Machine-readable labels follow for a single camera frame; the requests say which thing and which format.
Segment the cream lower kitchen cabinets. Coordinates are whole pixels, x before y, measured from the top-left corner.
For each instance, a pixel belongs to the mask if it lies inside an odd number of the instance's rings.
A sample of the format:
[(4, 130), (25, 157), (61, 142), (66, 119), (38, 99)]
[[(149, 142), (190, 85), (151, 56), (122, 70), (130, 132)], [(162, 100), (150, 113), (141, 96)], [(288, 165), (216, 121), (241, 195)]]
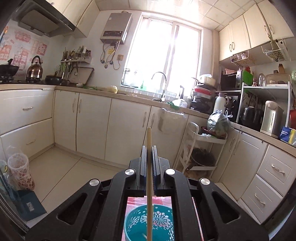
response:
[[(35, 197), (48, 213), (87, 180), (107, 180), (127, 168), (140, 156), (148, 127), (158, 155), (173, 167), (187, 124), (196, 123), (201, 132), (207, 120), (206, 114), (197, 111), (174, 111), (166, 103), (137, 97), (65, 86), (4, 84), (1, 171), (13, 190), (24, 190), (8, 159), (25, 154)], [(233, 124), (209, 179), (263, 223), (295, 181), (295, 149)]]

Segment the kitchen window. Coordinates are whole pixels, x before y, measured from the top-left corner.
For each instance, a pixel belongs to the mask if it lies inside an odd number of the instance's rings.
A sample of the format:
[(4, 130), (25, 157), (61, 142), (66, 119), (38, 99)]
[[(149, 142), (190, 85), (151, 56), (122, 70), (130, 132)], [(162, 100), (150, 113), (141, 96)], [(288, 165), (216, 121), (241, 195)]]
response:
[(167, 77), (165, 94), (188, 96), (199, 68), (202, 30), (178, 22), (142, 17), (133, 36), (122, 84), (161, 94), (162, 75)]

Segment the red white checkered tablecloth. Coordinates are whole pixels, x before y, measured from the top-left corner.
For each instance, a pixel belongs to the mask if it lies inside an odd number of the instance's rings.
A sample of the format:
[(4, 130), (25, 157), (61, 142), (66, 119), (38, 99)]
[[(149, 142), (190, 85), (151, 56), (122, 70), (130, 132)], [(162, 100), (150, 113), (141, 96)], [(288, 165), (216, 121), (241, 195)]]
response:
[[(172, 209), (172, 203), (171, 203), (171, 197), (156, 197), (154, 196), (152, 198), (153, 205), (159, 204), (164, 205), (167, 207), (170, 207)], [(127, 206), (126, 206), (126, 212), (125, 212), (125, 218), (126, 216), (136, 207), (147, 205), (147, 197), (128, 197), (127, 199)], [(122, 232), (122, 240), (125, 240), (125, 233), (124, 230)]]

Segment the teal perforated plastic basket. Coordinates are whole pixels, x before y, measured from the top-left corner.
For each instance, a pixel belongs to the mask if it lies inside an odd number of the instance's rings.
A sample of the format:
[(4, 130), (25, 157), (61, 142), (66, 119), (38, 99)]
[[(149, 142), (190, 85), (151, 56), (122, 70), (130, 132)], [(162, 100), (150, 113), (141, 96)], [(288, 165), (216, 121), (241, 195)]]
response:
[[(170, 207), (154, 204), (152, 240), (174, 240), (174, 218)], [(147, 240), (147, 206), (134, 208), (125, 218), (125, 240)]]

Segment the dark pan on rack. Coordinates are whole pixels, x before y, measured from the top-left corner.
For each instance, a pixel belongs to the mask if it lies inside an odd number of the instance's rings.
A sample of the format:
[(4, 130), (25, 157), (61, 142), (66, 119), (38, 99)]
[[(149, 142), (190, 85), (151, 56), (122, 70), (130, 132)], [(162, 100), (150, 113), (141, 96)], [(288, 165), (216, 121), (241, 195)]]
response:
[(191, 153), (191, 161), (197, 166), (211, 167), (214, 166), (216, 160), (206, 149), (194, 148)]

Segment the white tiered storage rack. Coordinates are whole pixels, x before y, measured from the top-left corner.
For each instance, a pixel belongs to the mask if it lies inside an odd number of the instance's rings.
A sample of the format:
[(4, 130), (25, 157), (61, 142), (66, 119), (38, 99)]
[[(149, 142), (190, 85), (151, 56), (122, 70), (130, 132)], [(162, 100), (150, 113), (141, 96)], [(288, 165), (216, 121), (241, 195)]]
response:
[(217, 138), (209, 133), (200, 133), (200, 127), (189, 122), (173, 167), (188, 176), (204, 174), (210, 178), (218, 166), (226, 141), (227, 136)]

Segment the grey plastic bag of vegetables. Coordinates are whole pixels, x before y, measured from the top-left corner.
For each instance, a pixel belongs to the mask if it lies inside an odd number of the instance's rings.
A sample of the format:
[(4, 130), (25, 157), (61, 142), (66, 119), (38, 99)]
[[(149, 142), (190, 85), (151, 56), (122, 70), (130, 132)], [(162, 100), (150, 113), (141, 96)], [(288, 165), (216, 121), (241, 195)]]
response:
[(226, 139), (231, 125), (228, 117), (215, 110), (208, 118), (207, 130), (217, 138)]

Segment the clear patterned plastic container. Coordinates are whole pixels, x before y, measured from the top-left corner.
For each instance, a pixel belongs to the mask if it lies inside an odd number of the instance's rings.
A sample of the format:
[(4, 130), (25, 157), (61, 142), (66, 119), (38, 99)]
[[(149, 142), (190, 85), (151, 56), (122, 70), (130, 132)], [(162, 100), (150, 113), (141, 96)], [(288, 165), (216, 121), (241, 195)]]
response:
[(34, 190), (35, 182), (30, 172), (29, 159), (25, 154), (11, 155), (8, 159), (8, 167), (21, 189)]

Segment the white electric water boiler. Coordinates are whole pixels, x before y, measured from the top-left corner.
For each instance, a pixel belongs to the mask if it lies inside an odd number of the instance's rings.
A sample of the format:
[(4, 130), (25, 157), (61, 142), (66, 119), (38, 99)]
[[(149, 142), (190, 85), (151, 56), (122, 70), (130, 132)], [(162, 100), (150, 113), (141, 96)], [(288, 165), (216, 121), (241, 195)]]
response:
[(281, 107), (276, 102), (267, 100), (265, 102), (265, 110), (260, 132), (278, 138), (281, 130), (282, 115), (283, 110)]

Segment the chrome sink faucet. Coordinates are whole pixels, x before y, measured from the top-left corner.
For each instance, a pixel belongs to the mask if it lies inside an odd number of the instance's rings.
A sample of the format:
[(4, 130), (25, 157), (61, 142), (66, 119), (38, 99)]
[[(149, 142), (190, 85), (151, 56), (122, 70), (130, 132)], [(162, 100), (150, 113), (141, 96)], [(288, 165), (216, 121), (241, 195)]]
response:
[(166, 88), (167, 88), (167, 77), (166, 77), (165, 73), (158, 71), (153, 74), (151, 79), (153, 79), (156, 74), (162, 75), (162, 80), (161, 80), (162, 94), (161, 94), (161, 98), (159, 99), (159, 102), (165, 102), (165, 92), (166, 92)]

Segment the white countertop shelf unit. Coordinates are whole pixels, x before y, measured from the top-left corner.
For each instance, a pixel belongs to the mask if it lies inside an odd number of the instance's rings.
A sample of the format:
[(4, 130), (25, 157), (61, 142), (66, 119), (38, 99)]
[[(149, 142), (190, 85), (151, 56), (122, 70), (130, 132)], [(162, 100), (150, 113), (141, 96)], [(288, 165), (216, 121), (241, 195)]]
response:
[(265, 102), (267, 100), (276, 102), (283, 110), (283, 116), (281, 124), (283, 126), (288, 127), (289, 125), (289, 117), (290, 110), (293, 105), (293, 96), (292, 96), (292, 84), (288, 81), (286, 84), (272, 84), (266, 86), (248, 86), (243, 83), (241, 88), (239, 109), (236, 118), (236, 123), (239, 123), (240, 115), (242, 113), (243, 107), (245, 104), (243, 103), (243, 97), (245, 92), (252, 94), (252, 97), (256, 97), (257, 106), (259, 103), (262, 103), (265, 106)]

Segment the black wok on stove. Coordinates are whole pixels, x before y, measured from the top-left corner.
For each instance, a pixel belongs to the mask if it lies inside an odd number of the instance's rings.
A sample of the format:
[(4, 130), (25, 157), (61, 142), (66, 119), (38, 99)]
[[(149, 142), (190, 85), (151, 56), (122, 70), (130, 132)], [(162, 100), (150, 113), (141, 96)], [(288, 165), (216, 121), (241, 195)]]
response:
[(7, 64), (0, 65), (0, 76), (1, 77), (13, 77), (17, 73), (19, 66), (12, 65), (13, 59), (9, 59)]

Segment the range hood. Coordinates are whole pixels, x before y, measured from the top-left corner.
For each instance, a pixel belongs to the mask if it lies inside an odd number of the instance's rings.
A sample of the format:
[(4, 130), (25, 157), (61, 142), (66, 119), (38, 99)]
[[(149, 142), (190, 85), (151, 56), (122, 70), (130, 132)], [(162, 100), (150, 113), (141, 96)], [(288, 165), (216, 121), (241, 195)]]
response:
[(55, 37), (72, 33), (74, 24), (63, 15), (70, 1), (24, 1), (12, 19), (18, 26), (39, 36)]

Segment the wall utensil rack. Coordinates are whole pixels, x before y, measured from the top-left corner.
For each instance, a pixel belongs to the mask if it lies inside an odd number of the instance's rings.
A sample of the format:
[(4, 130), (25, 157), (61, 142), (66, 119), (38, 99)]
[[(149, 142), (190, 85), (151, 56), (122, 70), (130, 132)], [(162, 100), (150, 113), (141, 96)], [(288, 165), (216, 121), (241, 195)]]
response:
[(91, 50), (86, 46), (80, 46), (77, 50), (63, 51), (62, 60), (60, 61), (60, 75), (62, 79), (70, 79), (70, 74), (78, 76), (81, 63), (90, 64), (92, 60)]

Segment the cream upper wall cabinets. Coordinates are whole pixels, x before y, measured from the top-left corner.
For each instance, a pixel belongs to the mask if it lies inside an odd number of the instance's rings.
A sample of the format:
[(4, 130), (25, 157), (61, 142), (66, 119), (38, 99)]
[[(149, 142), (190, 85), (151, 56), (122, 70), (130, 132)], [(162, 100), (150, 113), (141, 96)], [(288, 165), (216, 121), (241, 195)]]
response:
[(292, 30), (275, 6), (270, 1), (261, 1), (219, 32), (219, 60), (225, 60), (272, 40), (293, 36)]

